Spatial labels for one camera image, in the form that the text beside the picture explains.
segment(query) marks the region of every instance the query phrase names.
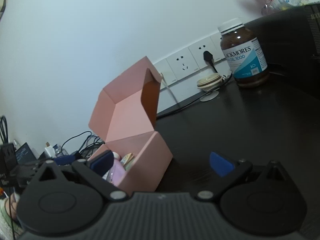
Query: white bottle cap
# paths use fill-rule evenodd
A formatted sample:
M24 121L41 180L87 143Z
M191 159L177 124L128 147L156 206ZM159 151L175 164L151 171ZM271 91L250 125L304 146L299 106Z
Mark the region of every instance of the white bottle cap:
M120 157L120 155L118 153L116 153L116 152L112 152L112 153L113 153L113 156L114 156L115 159L117 159L117 160L121 159L121 157Z
M239 18L234 18L218 26L218 30L221 34L226 34L241 27L244 27L243 22Z

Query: plastic water bottle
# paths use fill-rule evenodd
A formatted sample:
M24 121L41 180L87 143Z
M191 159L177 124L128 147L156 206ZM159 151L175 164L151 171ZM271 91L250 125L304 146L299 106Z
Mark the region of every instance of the plastic water bottle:
M56 157L60 157L63 155L68 155L67 151L65 149L63 149L63 151L61 151L61 146L56 144L54 147L54 151L56 153Z

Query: white wall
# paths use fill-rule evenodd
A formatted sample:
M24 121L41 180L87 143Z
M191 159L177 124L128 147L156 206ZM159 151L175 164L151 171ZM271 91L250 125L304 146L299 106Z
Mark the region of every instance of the white wall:
M61 144L88 129L101 88L124 69L145 55L155 63L230 18L255 19L262 2L7 0L0 21L0 104L10 137L38 153L46 141ZM197 92L188 87L187 79L172 90L183 100ZM170 100L161 93L160 105ZM72 152L83 139L66 149Z

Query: ribbed black plate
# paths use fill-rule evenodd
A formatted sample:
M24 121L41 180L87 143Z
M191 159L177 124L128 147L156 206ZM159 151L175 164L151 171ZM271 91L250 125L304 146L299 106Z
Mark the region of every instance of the ribbed black plate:
M98 222L72 236L48 238L26 232L19 239L267 240L272 237L252 236L235 229L214 204L196 201L189 193L135 193L126 202L111 204ZM292 233L274 239L305 238Z

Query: metal screw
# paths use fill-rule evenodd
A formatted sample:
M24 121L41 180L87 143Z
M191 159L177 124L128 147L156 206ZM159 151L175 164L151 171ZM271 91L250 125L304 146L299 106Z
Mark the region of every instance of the metal screw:
M199 191L197 196L201 199L211 199L213 197L213 193L209 190Z
M127 196L127 194L124 192L124 191L122 191L122 190L116 190L116 191L112 191L111 193L110 193L110 197L112 198L112 199L123 199L123 198L125 198Z

